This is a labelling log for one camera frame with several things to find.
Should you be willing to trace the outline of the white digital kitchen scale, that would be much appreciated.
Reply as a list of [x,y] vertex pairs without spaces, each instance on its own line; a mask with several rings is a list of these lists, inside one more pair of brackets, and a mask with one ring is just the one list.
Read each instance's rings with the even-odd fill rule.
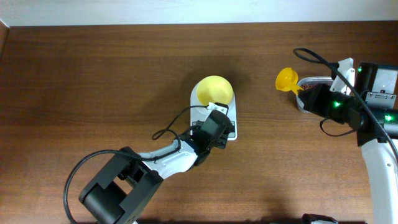
[[[197,90],[198,83],[195,85],[191,92],[191,97],[190,97],[190,105],[191,106],[197,106],[197,108],[192,108],[190,110],[190,123],[191,125],[194,125],[195,122],[197,121],[204,121],[207,119],[211,111],[208,111],[206,107],[208,105],[203,105],[199,102],[197,96],[196,96],[196,90]],[[236,112],[236,97],[235,94],[233,93],[233,99],[231,102],[228,104],[229,110],[228,114],[226,116],[229,118],[230,121],[234,121],[236,123],[236,137],[235,140],[237,140],[238,137],[238,129],[237,129],[237,112]]]

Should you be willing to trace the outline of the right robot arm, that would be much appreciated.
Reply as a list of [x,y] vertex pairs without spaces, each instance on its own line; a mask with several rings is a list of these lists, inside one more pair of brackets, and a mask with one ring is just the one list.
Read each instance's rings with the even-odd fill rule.
[[397,67],[362,62],[354,89],[375,117],[354,97],[327,84],[301,91],[304,110],[341,124],[357,135],[366,164],[375,223],[397,223],[397,110],[393,108]]

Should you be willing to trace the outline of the clear plastic food container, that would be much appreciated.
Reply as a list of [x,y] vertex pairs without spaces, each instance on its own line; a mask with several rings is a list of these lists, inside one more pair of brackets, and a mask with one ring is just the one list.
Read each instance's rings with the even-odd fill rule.
[[[325,83],[327,85],[330,85],[334,82],[334,80],[331,77],[307,77],[303,78],[300,81],[298,81],[297,85],[302,86],[302,85],[317,85],[319,83]],[[301,99],[296,96],[296,101],[297,101],[297,108],[299,111],[302,113],[309,113],[309,111],[304,110],[304,103],[301,101]]]

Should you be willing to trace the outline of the yellow plastic measuring scoop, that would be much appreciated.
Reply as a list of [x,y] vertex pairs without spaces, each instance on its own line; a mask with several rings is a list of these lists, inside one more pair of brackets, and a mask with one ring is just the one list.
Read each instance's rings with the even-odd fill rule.
[[299,91],[303,90],[299,85],[298,75],[295,70],[290,67],[282,69],[275,80],[275,87],[280,91],[292,91],[295,95],[299,94]]

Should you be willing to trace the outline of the red adzuki beans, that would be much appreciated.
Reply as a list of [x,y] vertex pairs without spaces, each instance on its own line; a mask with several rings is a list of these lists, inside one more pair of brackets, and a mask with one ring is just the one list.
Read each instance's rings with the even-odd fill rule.
[[300,85],[299,91],[312,90],[320,85],[322,85],[322,84],[321,83],[303,83]]

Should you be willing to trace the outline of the pale yellow plastic bowl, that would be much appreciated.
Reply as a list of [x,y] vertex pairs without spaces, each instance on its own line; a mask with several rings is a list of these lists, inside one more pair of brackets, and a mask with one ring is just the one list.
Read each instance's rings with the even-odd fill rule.
[[233,99],[233,87],[221,76],[209,76],[202,79],[197,86],[196,96],[203,105],[222,103],[228,105]]

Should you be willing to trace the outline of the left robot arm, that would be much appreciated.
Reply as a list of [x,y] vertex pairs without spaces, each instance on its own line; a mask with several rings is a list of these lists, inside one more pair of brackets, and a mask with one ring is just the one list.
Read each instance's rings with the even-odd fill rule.
[[201,165],[214,147],[224,149],[235,127],[213,110],[162,149],[136,153],[124,147],[81,191],[79,201],[98,223],[135,223],[165,179]]

